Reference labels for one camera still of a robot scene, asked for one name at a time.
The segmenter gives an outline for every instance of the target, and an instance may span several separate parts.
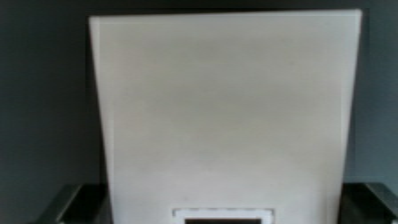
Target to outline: white surface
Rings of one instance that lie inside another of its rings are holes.
[[[259,219],[261,224],[271,224],[273,214],[266,209],[175,209],[174,224],[184,224],[186,219]]]
[[[335,224],[360,12],[90,18],[115,224]]]

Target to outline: dark background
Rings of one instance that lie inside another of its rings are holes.
[[[35,220],[63,184],[106,181],[87,17],[200,8],[364,10],[344,181],[398,193],[396,0],[1,0],[0,223]]]

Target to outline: opening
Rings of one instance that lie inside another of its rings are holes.
[[[273,210],[255,208],[174,209],[174,224],[271,224]]]
[[[184,219],[184,224],[261,224],[261,219]]]

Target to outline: rectangular cutout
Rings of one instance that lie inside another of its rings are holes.
[[[186,219],[184,224],[261,224],[261,219]]]

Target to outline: white box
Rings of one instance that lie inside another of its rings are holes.
[[[335,224],[360,11],[90,18],[115,224]]]

